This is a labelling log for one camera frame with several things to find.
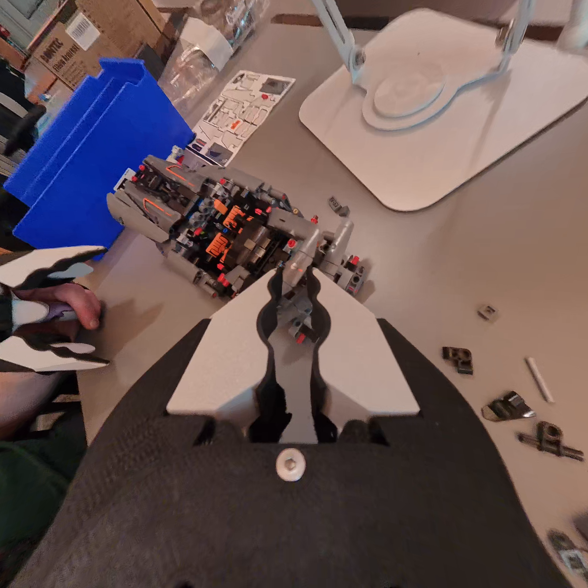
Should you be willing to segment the white book stand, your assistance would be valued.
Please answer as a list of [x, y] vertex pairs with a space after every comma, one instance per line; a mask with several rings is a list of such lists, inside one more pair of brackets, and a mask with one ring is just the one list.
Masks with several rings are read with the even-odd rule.
[[501, 31], [416, 9], [365, 47], [313, 4], [343, 65], [299, 119], [389, 209], [431, 206], [587, 98], [586, 50], [524, 40], [534, 1]]

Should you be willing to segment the person's left forearm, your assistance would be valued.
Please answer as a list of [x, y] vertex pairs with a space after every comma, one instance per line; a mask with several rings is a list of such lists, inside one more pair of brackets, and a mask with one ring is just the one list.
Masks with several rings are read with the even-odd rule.
[[29, 422], [70, 373], [1, 373], [1, 440]]

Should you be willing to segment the blue plastic bin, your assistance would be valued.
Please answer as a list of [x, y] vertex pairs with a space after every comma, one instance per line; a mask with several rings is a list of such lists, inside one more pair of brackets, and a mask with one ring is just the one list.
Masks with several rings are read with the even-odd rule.
[[73, 176], [88, 164], [107, 161], [107, 168], [129, 166], [138, 156], [132, 138], [132, 102], [143, 78], [151, 79], [144, 61], [100, 60], [102, 71], [87, 76], [54, 121], [5, 183], [5, 189], [29, 208], [70, 166]]

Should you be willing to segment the clear plastic parts bags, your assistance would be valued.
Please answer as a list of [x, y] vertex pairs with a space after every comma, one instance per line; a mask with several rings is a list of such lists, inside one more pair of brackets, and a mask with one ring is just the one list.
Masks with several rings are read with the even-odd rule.
[[178, 1], [180, 32], [159, 79], [189, 121], [234, 57], [268, 19], [270, 1]]

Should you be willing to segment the black lego angle beam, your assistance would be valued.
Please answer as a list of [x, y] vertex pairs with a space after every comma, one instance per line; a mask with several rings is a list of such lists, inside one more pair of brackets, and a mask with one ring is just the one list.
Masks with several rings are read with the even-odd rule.
[[469, 349], [442, 347], [442, 358], [450, 362], [457, 373], [472, 376], [474, 374], [472, 353]]

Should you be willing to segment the grey lego car model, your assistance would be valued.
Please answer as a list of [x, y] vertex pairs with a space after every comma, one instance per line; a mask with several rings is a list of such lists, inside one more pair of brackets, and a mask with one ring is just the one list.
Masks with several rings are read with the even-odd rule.
[[279, 326], [298, 342], [315, 342], [306, 271], [316, 268], [349, 295], [366, 269], [349, 254], [354, 224], [334, 232], [304, 217], [287, 195], [235, 168], [189, 167], [147, 156], [127, 170], [107, 207], [122, 226], [156, 243], [166, 263], [212, 298], [233, 299], [273, 269], [283, 270]]

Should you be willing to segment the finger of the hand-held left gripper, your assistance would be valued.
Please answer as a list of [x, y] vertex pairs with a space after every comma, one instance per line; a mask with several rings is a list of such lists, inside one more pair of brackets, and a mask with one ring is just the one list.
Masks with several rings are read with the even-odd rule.
[[86, 276], [87, 261], [107, 252], [104, 246], [68, 246], [1, 255], [1, 284], [15, 290], [48, 288]]
[[95, 347], [78, 342], [40, 342], [10, 336], [1, 342], [1, 372], [53, 373], [85, 371], [107, 366], [110, 361], [94, 354]]

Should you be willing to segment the white lego axle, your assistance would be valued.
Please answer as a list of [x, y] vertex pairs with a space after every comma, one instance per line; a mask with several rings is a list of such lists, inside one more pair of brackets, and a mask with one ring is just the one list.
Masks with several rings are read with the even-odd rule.
[[537, 388], [539, 389], [542, 398], [549, 404], [555, 404], [553, 394], [549, 390], [546, 380], [541, 374], [536, 360], [533, 357], [527, 356], [525, 357], [525, 363], [533, 377]]

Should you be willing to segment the black lego axle connector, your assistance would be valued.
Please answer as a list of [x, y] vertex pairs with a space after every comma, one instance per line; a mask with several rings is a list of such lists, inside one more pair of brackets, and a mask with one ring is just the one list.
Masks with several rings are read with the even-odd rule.
[[565, 445], [561, 428], [552, 423], [541, 421], [536, 425], [534, 436], [520, 432], [516, 437], [520, 443], [539, 452], [579, 462], [585, 461], [584, 452]]

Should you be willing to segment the person's left hand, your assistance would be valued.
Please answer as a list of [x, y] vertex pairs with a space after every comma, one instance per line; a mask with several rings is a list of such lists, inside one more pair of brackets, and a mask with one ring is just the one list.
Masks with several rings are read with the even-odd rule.
[[68, 341], [76, 341], [80, 329], [95, 330], [99, 328], [102, 306], [95, 294], [77, 283], [65, 283], [50, 288], [16, 290], [21, 300], [69, 305], [77, 315], [77, 321], [43, 322], [39, 327], [25, 325], [23, 332], [59, 334]]

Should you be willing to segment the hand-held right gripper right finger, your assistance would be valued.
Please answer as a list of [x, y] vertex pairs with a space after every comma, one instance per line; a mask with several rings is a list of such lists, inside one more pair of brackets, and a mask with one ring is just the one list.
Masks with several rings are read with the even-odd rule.
[[318, 269], [307, 276], [313, 349], [311, 399], [334, 426], [415, 416], [420, 407], [376, 316]]

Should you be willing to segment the black lego piece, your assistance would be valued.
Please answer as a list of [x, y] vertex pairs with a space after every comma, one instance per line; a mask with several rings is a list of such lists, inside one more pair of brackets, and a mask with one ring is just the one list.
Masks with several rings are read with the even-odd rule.
[[548, 541], [562, 563], [587, 583], [587, 552], [579, 549], [567, 534], [558, 530], [548, 531]]

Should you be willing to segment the brown cardboard box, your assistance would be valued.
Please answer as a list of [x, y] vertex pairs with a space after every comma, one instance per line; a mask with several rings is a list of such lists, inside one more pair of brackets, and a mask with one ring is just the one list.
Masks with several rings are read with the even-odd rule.
[[60, 1], [27, 50], [70, 89], [97, 76], [102, 58], [163, 58], [171, 44], [153, 1]]

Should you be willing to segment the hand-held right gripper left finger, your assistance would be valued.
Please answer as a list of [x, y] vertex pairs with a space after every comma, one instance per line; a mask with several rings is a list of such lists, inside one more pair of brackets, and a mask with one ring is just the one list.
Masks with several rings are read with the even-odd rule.
[[199, 415], [249, 429], [283, 415], [269, 337], [277, 327], [282, 269], [273, 269], [215, 312], [167, 403], [170, 415]]

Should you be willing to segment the lego sticker sheet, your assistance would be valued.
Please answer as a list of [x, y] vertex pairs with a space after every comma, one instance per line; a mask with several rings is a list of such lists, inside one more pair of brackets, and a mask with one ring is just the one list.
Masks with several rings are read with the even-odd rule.
[[193, 127], [185, 153], [210, 165], [231, 163], [295, 82], [294, 77], [238, 71]]

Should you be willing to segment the dark grey lego panel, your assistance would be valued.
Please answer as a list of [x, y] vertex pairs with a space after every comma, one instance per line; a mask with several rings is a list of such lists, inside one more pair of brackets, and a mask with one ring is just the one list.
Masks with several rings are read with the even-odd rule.
[[481, 415], [490, 422], [507, 422], [536, 417], [536, 412], [515, 391], [509, 391], [481, 408]]

